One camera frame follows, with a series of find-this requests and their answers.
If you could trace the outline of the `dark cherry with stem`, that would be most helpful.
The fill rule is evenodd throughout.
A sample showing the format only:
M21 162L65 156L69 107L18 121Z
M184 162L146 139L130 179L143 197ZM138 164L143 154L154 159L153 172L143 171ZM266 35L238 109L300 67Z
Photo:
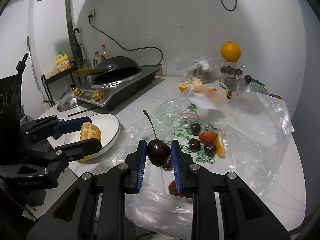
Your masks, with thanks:
M155 137L148 142L146 153L153 165L163 167L167 165L170 160L171 149L163 140L157 138L156 130L146 109L143 109L143 113L147 117Z

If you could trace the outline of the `strawberry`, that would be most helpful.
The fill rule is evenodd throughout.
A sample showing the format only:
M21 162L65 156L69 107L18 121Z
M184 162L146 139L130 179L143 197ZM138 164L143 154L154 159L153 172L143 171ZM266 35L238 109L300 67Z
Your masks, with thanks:
M213 144L215 139L216 139L216 134L211 130L205 131L199 135L199 140L205 143Z
M194 197L193 193L190 191L187 191L185 193L179 193L175 180L173 180L169 184L168 190L169 190L169 193L173 196L184 197L184 198L189 198L189 199L193 199L193 197Z

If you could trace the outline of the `peeled mandarin half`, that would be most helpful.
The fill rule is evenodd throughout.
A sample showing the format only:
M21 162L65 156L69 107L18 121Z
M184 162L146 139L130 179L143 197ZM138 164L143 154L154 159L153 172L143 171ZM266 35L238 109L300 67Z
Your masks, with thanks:
M101 141L100 129L90 122L84 122L81 126L80 141L96 138Z

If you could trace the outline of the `dark cherry back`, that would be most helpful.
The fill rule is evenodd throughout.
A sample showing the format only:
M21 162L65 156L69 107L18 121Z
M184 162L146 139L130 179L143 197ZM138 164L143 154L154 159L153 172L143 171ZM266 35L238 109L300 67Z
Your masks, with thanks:
M191 124L190 129L193 135L198 135L201 132L201 125L198 123Z

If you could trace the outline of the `mandarin segment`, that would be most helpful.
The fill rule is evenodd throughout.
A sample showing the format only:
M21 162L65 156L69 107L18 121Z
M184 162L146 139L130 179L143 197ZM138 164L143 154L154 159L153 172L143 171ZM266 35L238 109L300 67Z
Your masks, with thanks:
M216 153L220 156L220 157L224 157L226 154L226 150L223 144L223 132L222 131L218 131L217 135L216 135L216 139L215 139L215 145L216 145Z

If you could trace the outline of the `black chopstick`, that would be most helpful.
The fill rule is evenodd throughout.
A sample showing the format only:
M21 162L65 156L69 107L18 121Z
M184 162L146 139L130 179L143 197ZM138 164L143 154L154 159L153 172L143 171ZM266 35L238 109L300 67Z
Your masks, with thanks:
M100 108L99 106L92 107L92 108L90 108L90 109L86 109L86 110L82 110L82 111L79 111L79 112L75 112L75 113L69 114L68 117L75 116L75 115L79 115L79 114L82 114L82 113L86 113L86 112L88 112L88 111L93 111L93 110L99 109L99 108Z

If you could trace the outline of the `white round plate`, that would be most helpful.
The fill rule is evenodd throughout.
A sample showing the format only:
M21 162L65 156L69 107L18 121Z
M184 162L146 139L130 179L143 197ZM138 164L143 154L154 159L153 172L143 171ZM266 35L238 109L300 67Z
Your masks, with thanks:
M80 162L85 162L104 154L116 143L120 134L120 122L116 116L112 114L96 114L89 118L92 120L91 123L97 126L101 131L100 142L102 148L98 153L82 158ZM78 141L80 141L80 131L69 133L65 138L65 144Z

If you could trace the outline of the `yellow detergent bottle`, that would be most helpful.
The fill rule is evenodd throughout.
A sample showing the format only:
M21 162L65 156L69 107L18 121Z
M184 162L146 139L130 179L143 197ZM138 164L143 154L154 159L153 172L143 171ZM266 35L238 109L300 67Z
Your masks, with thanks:
M71 68L68 54L64 50L57 53L55 64L59 73Z

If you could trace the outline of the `steel induction cooker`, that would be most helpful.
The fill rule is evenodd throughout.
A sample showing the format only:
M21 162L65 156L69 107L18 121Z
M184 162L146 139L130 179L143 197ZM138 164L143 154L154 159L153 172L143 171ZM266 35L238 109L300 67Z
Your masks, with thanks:
M155 80L161 66L127 67L97 76L92 83L79 86L73 97L97 107L113 110L118 104Z

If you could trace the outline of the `clear printed plastic bag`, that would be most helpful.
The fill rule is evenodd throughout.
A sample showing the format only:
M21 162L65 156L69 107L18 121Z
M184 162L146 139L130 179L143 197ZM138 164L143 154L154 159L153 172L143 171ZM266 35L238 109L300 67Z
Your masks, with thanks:
M177 140L183 153L210 172L237 173L262 200L269 200L293 132L286 103L246 92L227 99L192 89L161 104L149 118L125 129L112 158L117 165L140 140ZM169 234L190 232L192 202L170 189L174 175L148 160L141 193L127 196L125 215L138 226Z

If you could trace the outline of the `black wok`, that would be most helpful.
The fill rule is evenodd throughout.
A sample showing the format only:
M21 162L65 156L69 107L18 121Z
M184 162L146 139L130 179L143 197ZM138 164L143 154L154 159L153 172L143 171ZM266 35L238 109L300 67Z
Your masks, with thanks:
M94 69L79 69L75 71L76 77L95 76L92 85L100 86L132 77L142 70L139 65L129 57L115 56L106 59Z

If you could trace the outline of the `red cap sauce bottle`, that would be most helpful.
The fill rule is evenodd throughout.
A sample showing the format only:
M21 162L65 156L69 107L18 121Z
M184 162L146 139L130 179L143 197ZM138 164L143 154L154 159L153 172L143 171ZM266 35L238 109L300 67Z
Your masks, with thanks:
M101 61L105 61L108 58L108 53L105 45L101 46L100 58Z

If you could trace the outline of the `steel cup in bag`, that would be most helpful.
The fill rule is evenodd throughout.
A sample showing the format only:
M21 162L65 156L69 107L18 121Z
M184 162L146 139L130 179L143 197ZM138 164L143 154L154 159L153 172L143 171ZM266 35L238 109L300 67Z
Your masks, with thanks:
M211 59L205 56L176 57L175 63L177 73L181 74L181 81L192 81L195 78L207 83L213 70Z

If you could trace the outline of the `clear box of dates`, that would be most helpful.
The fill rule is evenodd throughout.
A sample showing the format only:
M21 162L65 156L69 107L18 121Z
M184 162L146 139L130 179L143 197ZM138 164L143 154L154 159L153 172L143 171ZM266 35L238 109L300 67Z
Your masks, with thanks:
M219 81L225 83L228 79L242 79L245 75L245 66L241 62L220 60L217 63Z

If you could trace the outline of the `whole orange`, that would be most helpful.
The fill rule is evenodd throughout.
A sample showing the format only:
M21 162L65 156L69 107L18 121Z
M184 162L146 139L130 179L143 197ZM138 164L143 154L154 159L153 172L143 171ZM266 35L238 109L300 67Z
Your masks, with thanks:
M238 62L241 57L241 49L240 47L231 41L224 43L220 49L221 56L225 61L228 62Z

